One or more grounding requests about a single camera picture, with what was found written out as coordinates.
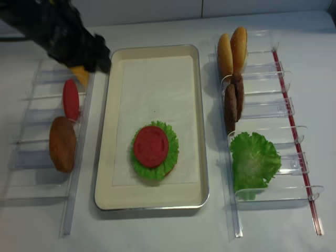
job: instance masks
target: hamburger bun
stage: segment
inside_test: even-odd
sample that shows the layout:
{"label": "hamburger bun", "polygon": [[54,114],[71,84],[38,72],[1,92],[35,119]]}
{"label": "hamburger bun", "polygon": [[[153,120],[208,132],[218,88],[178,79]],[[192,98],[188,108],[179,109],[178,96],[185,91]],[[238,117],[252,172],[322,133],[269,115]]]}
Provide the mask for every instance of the hamburger bun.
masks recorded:
{"label": "hamburger bun", "polygon": [[224,33],[218,42],[217,47],[218,67],[222,78],[232,75],[234,67],[229,35]]}
{"label": "hamburger bun", "polygon": [[247,30],[238,27],[231,37],[233,72],[241,73],[247,54]]}

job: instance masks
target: white parchment paper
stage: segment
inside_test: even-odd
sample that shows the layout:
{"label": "white parchment paper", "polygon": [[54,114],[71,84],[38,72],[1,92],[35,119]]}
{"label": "white parchment paper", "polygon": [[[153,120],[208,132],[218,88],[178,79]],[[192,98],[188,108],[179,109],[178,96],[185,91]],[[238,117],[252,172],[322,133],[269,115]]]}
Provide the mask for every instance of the white parchment paper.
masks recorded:
{"label": "white parchment paper", "polygon": [[124,62],[113,186],[144,183],[130,161],[131,141],[139,128],[157,120],[173,127],[180,145],[177,165],[161,183],[197,182],[194,90],[193,61],[189,56]]}

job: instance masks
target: clear acrylic holder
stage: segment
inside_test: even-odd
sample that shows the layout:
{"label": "clear acrylic holder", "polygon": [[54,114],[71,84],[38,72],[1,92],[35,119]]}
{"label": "clear acrylic holder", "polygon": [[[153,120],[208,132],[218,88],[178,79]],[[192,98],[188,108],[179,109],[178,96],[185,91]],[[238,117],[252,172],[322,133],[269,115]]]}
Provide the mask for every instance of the clear acrylic holder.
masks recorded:
{"label": "clear acrylic holder", "polygon": [[[293,138],[293,131],[298,133],[296,139]],[[305,139],[304,135],[307,132],[307,127],[281,127],[281,128],[266,128],[266,129],[251,129],[242,131],[233,131],[227,137],[228,146],[230,146],[235,136],[247,132],[252,135],[253,132],[265,136],[272,142],[281,156],[281,167],[276,175],[302,175],[309,173],[308,163],[304,152],[297,153],[296,144],[302,143]],[[233,163],[232,155],[230,155],[230,163]]]}
{"label": "clear acrylic holder", "polygon": [[245,102],[241,119],[288,117],[294,113],[291,98],[260,102]]}
{"label": "clear acrylic holder", "polygon": [[[220,87],[223,91],[229,84],[230,77],[231,75],[228,75],[221,80]],[[253,72],[248,74],[243,73],[242,77],[244,80],[245,95],[288,92],[292,81],[292,73],[290,71]],[[279,77],[284,79],[284,87],[279,85]]]}
{"label": "clear acrylic holder", "polygon": [[[308,164],[305,153],[302,152],[300,145],[304,140],[307,128],[296,127],[293,121],[292,115],[294,114],[294,110],[292,109],[291,99],[287,95],[287,91],[291,85],[292,74],[289,71],[284,71],[281,62],[278,59],[277,49],[279,44],[276,41],[274,34],[270,31],[248,32],[248,57],[246,67],[242,74],[244,80],[244,92],[246,97],[251,96],[252,98],[253,95],[256,95],[253,99],[248,100],[257,101],[258,99],[261,99],[260,94],[265,96],[271,95],[270,97],[272,97],[272,99],[278,97],[277,93],[280,94],[283,97],[281,100],[285,101],[282,104],[283,106],[280,106],[280,110],[284,111],[284,113],[281,114],[275,112],[275,114],[277,114],[276,117],[278,117],[279,114],[287,116],[291,127],[279,128],[275,123],[275,126],[272,125],[271,128],[269,125],[265,125],[265,128],[263,129],[239,130],[241,125],[246,127],[247,123],[238,124],[238,126],[236,126],[236,131],[231,132],[227,139],[225,139],[224,108],[220,106],[222,131],[224,136],[223,148],[225,151],[220,151],[219,159],[226,170],[226,172],[222,173],[222,179],[225,204],[230,206],[227,210],[228,228],[229,230],[234,230],[234,237],[236,238],[243,236],[240,211],[254,209],[286,209],[305,207],[307,205],[310,206],[317,235],[323,235],[320,219],[317,216],[314,204],[314,201],[323,191],[323,186],[314,186],[309,183]],[[215,45],[214,62],[216,64],[218,76],[218,103],[223,104],[223,94],[229,83],[228,80],[230,79],[230,76],[224,78],[220,76],[216,49],[217,45]],[[277,107],[279,106],[279,100],[270,100],[267,105],[269,106],[271,103],[277,104]],[[252,118],[265,117],[261,116],[265,115],[265,112],[256,110],[257,108],[262,108],[261,102],[255,102],[253,104],[248,104],[248,102],[246,102],[244,110],[247,109],[247,111],[244,112],[243,110],[242,118],[244,118],[244,113],[252,116]],[[267,140],[274,143],[281,156],[281,168],[275,175],[275,178],[270,181],[268,188],[247,188],[234,192],[232,154],[229,150],[229,144],[234,136],[246,131],[249,133],[258,132],[263,134]]]}
{"label": "clear acrylic holder", "polygon": [[[42,60],[33,86],[27,91],[28,106],[20,131],[12,135],[8,169],[1,174],[0,201],[34,198],[64,198],[60,236],[70,234],[83,145],[90,109],[93,76],[87,90],[67,68],[53,60]],[[75,164],[70,174],[56,171],[49,155],[49,130],[54,118],[64,116],[62,91],[72,78],[79,91],[80,117],[73,123],[77,136]]]}

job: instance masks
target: green lettuce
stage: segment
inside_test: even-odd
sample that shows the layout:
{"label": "green lettuce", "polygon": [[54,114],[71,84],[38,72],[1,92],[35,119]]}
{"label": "green lettuce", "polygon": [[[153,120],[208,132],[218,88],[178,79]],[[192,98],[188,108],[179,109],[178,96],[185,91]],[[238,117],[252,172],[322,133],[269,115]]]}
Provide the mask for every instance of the green lettuce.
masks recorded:
{"label": "green lettuce", "polygon": [[158,167],[154,168],[154,169],[148,169],[146,166],[142,165],[135,157],[134,154],[134,149],[133,149],[133,145],[135,142],[135,138],[137,137],[139,131],[141,129],[139,129],[136,134],[134,135],[134,138],[132,140],[132,149],[131,149],[131,161],[134,167],[135,172],[146,179],[150,179],[150,180],[163,180],[165,175],[170,172],[175,164],[177,163],[177,158],[179,155],[179,140],[177,139],[176,133],[173,131],[172,127],[164,122],[152,122],[149,125],[146,126],[157,126],[160,129],[162,129],[165,133],[166,136],[168,138],[168,142],[169,142],[169,150],[168,150],[168,154],[166,156],[166,159],[163,161],[162,164],[160,164]]}
{"label": "green lettuce", "polygon": [[[281,167],[281,157],[263,135],[243,132],[230,144],[233,157],[234,191],[265,188]],[[250,200],[254,195],[246,195]]]}

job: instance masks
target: white wall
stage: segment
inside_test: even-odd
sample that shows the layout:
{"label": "white wall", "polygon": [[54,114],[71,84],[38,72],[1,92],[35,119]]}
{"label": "white wall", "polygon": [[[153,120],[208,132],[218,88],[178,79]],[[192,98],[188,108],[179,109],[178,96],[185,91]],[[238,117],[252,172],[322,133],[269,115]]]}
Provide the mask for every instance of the white wall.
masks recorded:
{"label": "white wall", "polygon": [[72,0],[86,26],[200,18],[202,0]]}
{"label": "white wall", "polygon": [[203,17],[328,10],[332,0],[204,0]]}
{"label": "white wall", "polygon": [[[203,17],[326,11],[331,2],[332,0],[204,0]],[[85,26],[201,18],[202,13],[202,0],[72,0],[72,3],[79,9]],[[13,32],[14,29],[0,21],[0,33]]]}

